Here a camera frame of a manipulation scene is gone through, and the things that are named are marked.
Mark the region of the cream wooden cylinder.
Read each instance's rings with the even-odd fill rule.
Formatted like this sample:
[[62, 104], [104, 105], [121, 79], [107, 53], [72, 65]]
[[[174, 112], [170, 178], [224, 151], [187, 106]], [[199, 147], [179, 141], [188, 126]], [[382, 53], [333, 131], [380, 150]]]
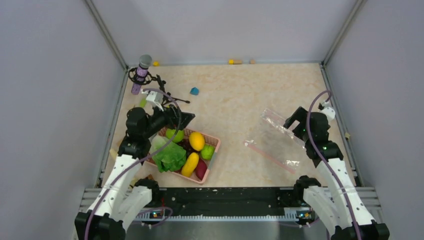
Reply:
[[117, 158], [117, 156], [118, 156], [118, 153], [117, 153], [117, 151], [116, 151], [115, 149], [111, 148], [111, 149], [109, 150], [109, 156], [110, 156], [110, 158], [111, 158], [113, 161], [116, 161], [116, 158]]

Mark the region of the green lime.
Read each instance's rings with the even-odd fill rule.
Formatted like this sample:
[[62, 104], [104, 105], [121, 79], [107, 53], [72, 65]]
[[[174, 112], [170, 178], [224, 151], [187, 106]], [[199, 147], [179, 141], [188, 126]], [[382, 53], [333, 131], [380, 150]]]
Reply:
[[215, 152], [215, 147], [209, 144], [205, 144], [203, 149], [200, 151], [200, 157], [203, 160], [209, 161], [212, 159]]

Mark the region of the green apple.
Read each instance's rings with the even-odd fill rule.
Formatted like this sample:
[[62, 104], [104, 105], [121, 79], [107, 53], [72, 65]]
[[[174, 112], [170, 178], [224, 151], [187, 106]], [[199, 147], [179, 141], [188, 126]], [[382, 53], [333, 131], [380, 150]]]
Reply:
[[165, 136], [168, 139], [171, 139], [173, 137], [172, 141], [174, 143], [179, 143], [179, 142], [181, 142], [184, 139], [185, 133], [184, 133], [183, 130], [176, 130], [176, 129], [170, 129], [170, 128], [168, 128], [165, 131]]

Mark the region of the green lettuce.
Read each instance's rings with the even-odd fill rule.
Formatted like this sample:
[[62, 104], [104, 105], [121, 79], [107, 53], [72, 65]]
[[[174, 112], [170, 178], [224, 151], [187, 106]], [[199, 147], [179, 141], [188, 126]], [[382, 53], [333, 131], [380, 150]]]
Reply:
[[[151, 141], [150, 152], [156, 152], [168, 141], [168, 138], [156, 135]], [[187, 161], [186, 150], [174, 142], [170, 142], [162, 151], [151, 158], [160, 173], [179, 171]]]

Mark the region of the blue block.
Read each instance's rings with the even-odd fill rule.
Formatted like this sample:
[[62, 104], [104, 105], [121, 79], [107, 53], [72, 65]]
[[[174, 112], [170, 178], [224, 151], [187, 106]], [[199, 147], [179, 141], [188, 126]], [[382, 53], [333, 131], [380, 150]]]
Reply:
[[193, 87], [193, 88], [191, 88], [189, 93], [193, 96], [198, 96], [199, 93], [200, 93], [200, 90], [197, 87]]

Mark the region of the yellow lemon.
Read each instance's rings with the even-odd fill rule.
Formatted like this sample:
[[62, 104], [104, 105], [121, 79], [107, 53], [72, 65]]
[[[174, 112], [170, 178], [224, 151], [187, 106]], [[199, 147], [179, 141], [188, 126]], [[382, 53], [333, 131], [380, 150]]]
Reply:
[[206, 140], [200, 132], [192, 132], [189, 135], [188, 140], [190, 146], [198, 152], [200, 152], [206, 144]]

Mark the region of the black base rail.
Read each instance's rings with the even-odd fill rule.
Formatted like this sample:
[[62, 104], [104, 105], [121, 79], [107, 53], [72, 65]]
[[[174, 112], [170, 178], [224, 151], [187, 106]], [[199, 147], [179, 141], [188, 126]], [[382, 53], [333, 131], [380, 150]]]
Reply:
[[154, 190], [146, 206], [158, 207], [174, 217], [279, 217], [306, 204], [292, 187], [168, 187]]

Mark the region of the yellow and wood cylinder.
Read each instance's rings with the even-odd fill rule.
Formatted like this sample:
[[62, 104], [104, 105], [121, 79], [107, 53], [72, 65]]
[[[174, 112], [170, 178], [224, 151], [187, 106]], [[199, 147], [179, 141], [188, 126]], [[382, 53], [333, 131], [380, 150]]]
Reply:
[[243, 60], [241, 60], [241, 59], [229, 59], [228, 64], [229, 65], [242, 65]]

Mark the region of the purple microphone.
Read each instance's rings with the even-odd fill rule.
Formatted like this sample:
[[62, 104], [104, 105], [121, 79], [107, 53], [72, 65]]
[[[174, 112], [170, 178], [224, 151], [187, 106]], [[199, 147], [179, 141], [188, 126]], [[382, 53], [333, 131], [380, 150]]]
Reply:
[[139, 58], [138, 67], [133, 70], [133, 76], [130, 80], [133, 82], [131, 93], [138, 95], [142, 86], [146, 82], [146, 77], [149, 73], [149, 67], [152, 65], [153, 59], [149, 54], [143, 54]]

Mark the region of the green block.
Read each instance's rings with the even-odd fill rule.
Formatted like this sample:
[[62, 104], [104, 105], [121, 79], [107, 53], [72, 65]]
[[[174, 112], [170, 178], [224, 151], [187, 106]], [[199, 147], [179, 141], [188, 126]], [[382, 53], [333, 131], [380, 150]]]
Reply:
[[147, 104], [147, 99], [143, 98], [139, 103], [139, 107], [144, 108], [146, 106], [146, 104]]

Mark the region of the red sweet potato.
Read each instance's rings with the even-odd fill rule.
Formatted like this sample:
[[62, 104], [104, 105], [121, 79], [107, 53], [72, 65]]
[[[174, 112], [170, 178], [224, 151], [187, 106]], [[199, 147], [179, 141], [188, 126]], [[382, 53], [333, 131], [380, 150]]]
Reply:
[[197, 164], [197, 166], [195, 168], [195, 171], [194, 171], [196, 177], [200, 181], [203, 180], [203, 178], [204, 178], [204, 176], [206, 174], [207, 169], [208, 169], [208, 165], [206, 164], [206, 162], [203, 159], [200, 158], [199, 161], [198, 161], [198, 164]]

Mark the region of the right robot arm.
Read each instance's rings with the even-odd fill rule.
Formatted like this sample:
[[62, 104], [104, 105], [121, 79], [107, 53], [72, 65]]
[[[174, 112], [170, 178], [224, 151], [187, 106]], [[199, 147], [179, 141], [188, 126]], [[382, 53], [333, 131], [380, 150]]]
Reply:
[[292, 138], [304, 143], [306, 155], [325, 178], [329, 195], [315, 178], [301, 176], [294, 185], [293, 200], [299, 206], [309, 205], [326, 227], [331, 240], [387, 240], [390, 231], [378, 223], [363, 203], [347, 173], [339, 146], [329, 139], [329, 120], [335, 117], [331, 107], [310, 112], [298, 107], [284, 122]]

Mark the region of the dark red grapes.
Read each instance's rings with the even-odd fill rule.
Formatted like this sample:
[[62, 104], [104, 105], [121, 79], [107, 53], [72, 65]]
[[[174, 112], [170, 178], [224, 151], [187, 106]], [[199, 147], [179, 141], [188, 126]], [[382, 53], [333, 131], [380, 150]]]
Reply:
[[188, 158], [191, 153], [196, 153], [197, 151], [192, 148], [188, 139], [183, 139], [177, 143], [180, 147], [182, 147], [186, 152], [186, 157]]

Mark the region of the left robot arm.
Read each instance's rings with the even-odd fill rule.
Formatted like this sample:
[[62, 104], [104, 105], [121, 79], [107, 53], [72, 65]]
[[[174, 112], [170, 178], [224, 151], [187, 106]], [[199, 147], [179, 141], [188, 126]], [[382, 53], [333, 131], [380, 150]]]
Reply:
[[126, 117], [125, 137], [109, 178], [90, 207], [75, 217], [80, 240], [124, 240], [140, 211], [146, 205], [154, 207], [160, 202], [159, 191], [143, 185], [130, 190], [130, 182], [143, 162], [159, 153], [150, 152], [151, 138], [165, 127], [183, 130], [195, 114], [172, 105], [154, 107], [152, 115], [142, 107], [134, 107]]

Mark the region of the clear zip top bag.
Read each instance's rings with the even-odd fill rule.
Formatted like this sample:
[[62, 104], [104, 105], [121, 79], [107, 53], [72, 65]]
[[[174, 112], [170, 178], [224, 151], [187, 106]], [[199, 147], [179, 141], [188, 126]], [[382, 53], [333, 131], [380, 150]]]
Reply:
[[285, 120], [277, 112], [266, 108], [243, 144], [294, 174], [304, 157], [305, 147], [303, 142], [284, 127]]

